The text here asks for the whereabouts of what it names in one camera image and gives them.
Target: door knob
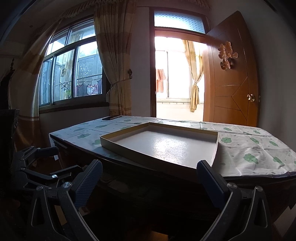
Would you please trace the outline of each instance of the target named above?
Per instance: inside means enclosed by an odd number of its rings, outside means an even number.
[[[247,97],[248,97],[249,101],[251,101],[251,102],[255,101],[255,96],[253,94],[247,95]]]

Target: curtain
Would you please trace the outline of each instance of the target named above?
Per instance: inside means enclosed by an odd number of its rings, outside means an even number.
[[[72,34],[69,40],[69,43],[74,43],[82,39],[82,34]],[[72,88],[71,88],[71,80],[72,80],[72,67],[73,67],[73,57],[74,50],[70,50],[65,54],[65,72],[66,74],[62,78],[63,83],[66,82],[65,85],[62,85],[62,94],[63,99],[69,99],[72,96]]]
[[[200,49],[199,54],[196,54],[192,41],[183,40],[183,43],[191,77],[194,81],[190,95],[190,111],[194,112],[196,110],[196,106],[200,103],[197,83],[200,81],[203,74],[202,56]]]
[[[31,145],[42,146],[39,122],[38,90],[39,72],[60,20],[54,22],[30,47],[9,83],[10,109],[19,109],[20,115],[15,135],[17,150]]]
[[[60,16],[61,18],[72,18],[75,17],[77,14],[83,12],[84,10],[94,6],[95,4],[104,4],[104,3],[118,3],[122,2],[123,0],[88,0],[83,3],[77,4],[74,7],[66,10],[62,13]]]
[[[94,24],[99,55],[111,83],[107,93],[110,115],[131,115],[131,27],[136,0],[95,5]]]
[[[191,3],[199,5],[201,7],[210,9],[210,5],[207,0],[181,0],[181,1],[191,2]]]

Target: metal screw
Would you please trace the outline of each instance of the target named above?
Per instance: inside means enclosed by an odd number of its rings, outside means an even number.
[[[261,186],[257,186],[257,187],[256,187],[256,190],[257,190],[258,192],[262,192],[262,191],[263,191],[263,188],[262,188]]]
[[[40,190],[42,190],[42,189],[43,189],[43,186],[41,186],[41,185],[38,186],[38,187],[36,187],[36,190],[37,190],[37,191],[40,191]]]
[[[231,189],[236,189],[237,185],[235,183],[228,183],[227,186]]]
[[[71,183],[70,182],[65,182],[64,184],[63,184],[63,188],[68,188],[68,187],[70,187],[71,186]]]

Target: tablecloth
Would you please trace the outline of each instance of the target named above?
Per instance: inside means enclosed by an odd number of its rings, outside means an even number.
[[[141,166],[103,148],[100,143],[100,136],[145,122],[219,132],[218,150],[212,168],[223,177],[285,177],[296,175],[296,153],[282,141],[257,127],[122,116],[113,120],[97,119],[81,123],[52,132],[49,135],[93,153]]]

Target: transom window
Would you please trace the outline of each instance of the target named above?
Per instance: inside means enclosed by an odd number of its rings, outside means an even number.
[[[106,98],[103,67],[94,21],[56,34],[49,44],[39,76],[39,106],[69,103],[70,99]]]
[[[179,28],[205,34],[201,17],[178,12],[154,11],[154,26]]]

